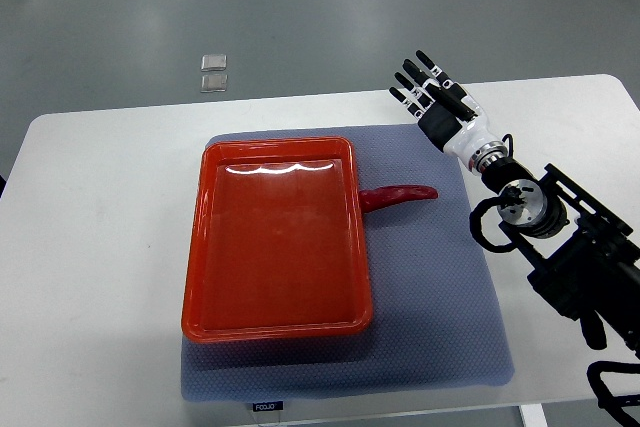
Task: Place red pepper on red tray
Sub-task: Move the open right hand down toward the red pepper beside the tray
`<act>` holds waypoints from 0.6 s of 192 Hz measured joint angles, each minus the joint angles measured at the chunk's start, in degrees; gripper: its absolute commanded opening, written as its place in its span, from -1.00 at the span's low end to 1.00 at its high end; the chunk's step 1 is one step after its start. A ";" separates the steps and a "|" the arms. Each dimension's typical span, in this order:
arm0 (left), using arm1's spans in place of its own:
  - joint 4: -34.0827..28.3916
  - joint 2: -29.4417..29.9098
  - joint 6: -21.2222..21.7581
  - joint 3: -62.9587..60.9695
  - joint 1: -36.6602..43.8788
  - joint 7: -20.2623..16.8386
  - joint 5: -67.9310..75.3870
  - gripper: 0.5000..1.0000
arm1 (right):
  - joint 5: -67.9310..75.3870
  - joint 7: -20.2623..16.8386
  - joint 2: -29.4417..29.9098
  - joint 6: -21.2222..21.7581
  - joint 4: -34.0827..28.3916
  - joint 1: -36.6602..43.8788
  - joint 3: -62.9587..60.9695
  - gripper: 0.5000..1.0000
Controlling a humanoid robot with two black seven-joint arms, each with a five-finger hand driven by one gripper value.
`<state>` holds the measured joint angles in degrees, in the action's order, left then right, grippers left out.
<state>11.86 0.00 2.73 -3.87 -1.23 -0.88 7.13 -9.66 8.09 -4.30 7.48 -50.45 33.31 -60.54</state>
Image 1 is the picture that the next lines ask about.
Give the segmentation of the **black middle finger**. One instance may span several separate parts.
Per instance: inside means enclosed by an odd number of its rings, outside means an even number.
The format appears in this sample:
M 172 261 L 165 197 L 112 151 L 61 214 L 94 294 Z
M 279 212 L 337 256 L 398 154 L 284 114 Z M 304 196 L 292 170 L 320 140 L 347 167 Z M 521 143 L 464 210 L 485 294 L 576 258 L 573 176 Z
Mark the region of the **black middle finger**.
M 417 86 L 426 89 L 428 85 L 435 86 L 436 82 L 430 78 L 425 72 L 417 67 L 410 59 L 405 59 L 402 64 L 402 68 L 414 81 Z

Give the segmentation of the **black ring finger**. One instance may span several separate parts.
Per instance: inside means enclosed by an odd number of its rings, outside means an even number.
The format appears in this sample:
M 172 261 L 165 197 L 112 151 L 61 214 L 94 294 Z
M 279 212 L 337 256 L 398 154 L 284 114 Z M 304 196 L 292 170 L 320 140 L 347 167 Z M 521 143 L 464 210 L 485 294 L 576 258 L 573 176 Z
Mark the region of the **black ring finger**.
M 416 87 L 414 83 L 403 74 L 395 72 L 394 77 L 419 103 L 429 102 L 429 96 Z

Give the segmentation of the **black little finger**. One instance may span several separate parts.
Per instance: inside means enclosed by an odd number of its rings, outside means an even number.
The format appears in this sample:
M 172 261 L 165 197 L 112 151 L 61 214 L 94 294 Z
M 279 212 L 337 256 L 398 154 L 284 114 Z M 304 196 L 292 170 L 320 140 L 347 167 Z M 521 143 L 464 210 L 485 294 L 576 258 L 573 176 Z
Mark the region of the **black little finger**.
M 388 91 L 398 102 L 400 102 L 406 108 L 406 110 L 413 117 L 421 117 L 424 114 L 425 110 L 422 107 L 420 107 L 416 102 L 407 98 L 396 87 L 390 87 Z

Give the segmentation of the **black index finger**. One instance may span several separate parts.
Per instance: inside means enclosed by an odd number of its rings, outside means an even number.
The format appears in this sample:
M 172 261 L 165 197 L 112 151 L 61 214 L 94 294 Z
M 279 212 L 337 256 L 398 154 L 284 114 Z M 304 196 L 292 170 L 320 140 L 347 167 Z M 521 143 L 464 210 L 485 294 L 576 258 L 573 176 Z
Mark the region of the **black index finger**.
M 432 61 L 422 50 L 416 51 L 416 57 L 426 67 L 426 69 L 430 72 L 433 78 L 435 79 L 447 78 L 447 74 L 434 61 Z

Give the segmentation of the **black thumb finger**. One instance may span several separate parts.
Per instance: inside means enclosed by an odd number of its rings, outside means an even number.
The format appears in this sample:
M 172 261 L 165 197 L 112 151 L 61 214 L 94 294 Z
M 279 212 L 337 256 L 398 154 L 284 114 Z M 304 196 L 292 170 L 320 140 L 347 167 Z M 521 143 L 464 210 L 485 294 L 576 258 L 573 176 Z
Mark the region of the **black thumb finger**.
M 435 86 L 434 89 L 433 97 L 457 119 L 474 119 L 477 116 L 473 109 L 442 87 Z

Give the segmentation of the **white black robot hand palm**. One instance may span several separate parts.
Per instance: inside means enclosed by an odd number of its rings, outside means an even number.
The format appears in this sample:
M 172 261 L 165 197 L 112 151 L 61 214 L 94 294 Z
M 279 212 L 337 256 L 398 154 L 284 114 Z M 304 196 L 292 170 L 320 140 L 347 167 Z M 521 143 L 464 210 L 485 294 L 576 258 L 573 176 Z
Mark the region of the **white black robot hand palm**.
M 475 111 L 474 119 L 457 119 L 434 97 L 435 86 L 440 86 L 453 94 Z M 418 126 L 431 143 L 441 152 L 455 156 L 475 156 L 485 145 L 491 143 L 489 121 L 484 110 L 475 99 L 459 84 L 446 80 L 444 86 L 428 85 L 426 89 L 418 87 L 429 96 L 424 103 L 424 114 L 418 120 Z

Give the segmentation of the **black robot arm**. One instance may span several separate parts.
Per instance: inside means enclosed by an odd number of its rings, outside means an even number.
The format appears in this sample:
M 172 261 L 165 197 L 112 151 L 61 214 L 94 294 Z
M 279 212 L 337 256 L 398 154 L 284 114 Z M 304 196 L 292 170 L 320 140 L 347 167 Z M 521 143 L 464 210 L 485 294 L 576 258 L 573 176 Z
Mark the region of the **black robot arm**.
M 558 314 L 579 323 L 587 346 L 603 350 L 611 328 L 639 352 L 639 248 L 631 227 L 552 164 L 535 177 L 514 157 L 513 137 L 423 51 L 395 73 L 390 94 L 439 151 L 492 192 L 472 210 L 472 238 L 488 252 L 518 251 L 527 280 Z

